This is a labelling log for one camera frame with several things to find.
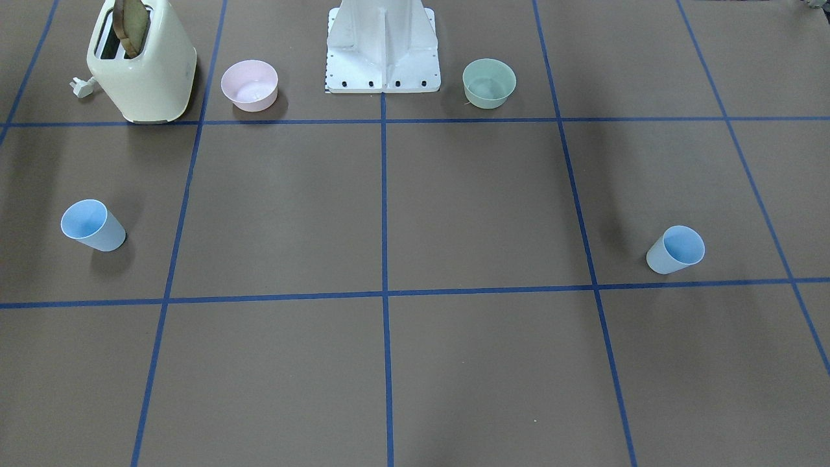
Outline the blue cup from toaster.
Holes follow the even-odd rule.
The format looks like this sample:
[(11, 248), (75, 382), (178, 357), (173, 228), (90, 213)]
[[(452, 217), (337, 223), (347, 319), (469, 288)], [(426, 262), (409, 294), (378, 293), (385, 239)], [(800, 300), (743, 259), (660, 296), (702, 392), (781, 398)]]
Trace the blue cup from toaster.
[(655, 273), (669, 274), (703, 260), (706, 246), (702, 236), (688, 226), (667, 228), (646, 253), (646, 264)]

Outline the green plastic bowl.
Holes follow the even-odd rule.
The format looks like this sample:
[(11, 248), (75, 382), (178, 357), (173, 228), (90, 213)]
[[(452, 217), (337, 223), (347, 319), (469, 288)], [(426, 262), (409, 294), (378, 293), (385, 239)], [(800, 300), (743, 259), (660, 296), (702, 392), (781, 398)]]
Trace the green plastic bowl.
[(483, 110), (494, 110), (504, 104), (516, 89), (515, 71), (504, 62), (480, 58), (468, 63), (462, 72), (466, 100)]

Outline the pink plastic bowl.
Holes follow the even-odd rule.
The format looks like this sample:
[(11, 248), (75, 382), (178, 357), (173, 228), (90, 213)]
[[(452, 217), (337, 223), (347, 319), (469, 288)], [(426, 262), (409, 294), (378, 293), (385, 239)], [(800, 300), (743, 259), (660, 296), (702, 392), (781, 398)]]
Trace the pink plastic bowl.
[(234, 106), (244, 112), (261, 112), (278, 99), (278, 71), (270, 63), (246, 60), (227, 68), (220, 89)]

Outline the cream two-slot toaster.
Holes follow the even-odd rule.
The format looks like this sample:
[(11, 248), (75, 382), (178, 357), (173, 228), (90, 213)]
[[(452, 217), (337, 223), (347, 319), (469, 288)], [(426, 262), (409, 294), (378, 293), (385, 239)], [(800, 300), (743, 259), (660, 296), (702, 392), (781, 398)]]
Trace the cream two-slot toaster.
[(168, 123), (189, 106), (198, 53), (169, 1), (145, 1), (143, 50), (127, 57), (113, 29), (115, 1), (101, 6), (86, 64), (123, 117), (136, 124)]

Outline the blue cup near toaster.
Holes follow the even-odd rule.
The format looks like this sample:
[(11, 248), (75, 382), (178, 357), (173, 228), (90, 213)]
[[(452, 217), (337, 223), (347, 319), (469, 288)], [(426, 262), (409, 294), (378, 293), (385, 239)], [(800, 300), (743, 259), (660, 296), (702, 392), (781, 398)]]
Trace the blue cup near toaster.
[(126, 230), (98, 199), (82, 199), (65, 210), (60, 229), (69, 239), (100, 252), (112, 252), (126, 241)]

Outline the toast bread slice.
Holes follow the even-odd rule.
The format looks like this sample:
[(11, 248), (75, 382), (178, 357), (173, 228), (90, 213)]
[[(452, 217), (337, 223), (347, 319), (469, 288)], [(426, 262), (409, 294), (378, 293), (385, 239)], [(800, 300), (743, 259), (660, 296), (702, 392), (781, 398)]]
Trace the toast bread slice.
[(124, 48), (125, 56), (133, 59), (143, 51), (149, 28), (149, 11), (139, 0), (113, 2), (113, 31)]

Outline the white toaster power plug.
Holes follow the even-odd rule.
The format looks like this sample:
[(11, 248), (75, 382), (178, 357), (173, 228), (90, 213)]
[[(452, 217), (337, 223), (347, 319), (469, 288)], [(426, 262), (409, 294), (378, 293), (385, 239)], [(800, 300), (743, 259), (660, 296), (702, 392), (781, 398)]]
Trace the white toaster power plug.
[(81, 80), (75, 77), (70, 82), (70, 86), (75, 97), (83, 99), (89, 97), (95, 91), (97, 83), (95, 77), (89, 77), (88, 80)]

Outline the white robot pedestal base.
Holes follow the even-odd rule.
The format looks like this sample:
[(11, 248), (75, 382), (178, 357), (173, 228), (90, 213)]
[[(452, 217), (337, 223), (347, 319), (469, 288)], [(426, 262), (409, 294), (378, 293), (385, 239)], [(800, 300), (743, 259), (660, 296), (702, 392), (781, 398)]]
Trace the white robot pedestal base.
[(433, 9), (421, 1), (342, 1), (327, 14), (324, 89), (433, 93), (442, 86)]

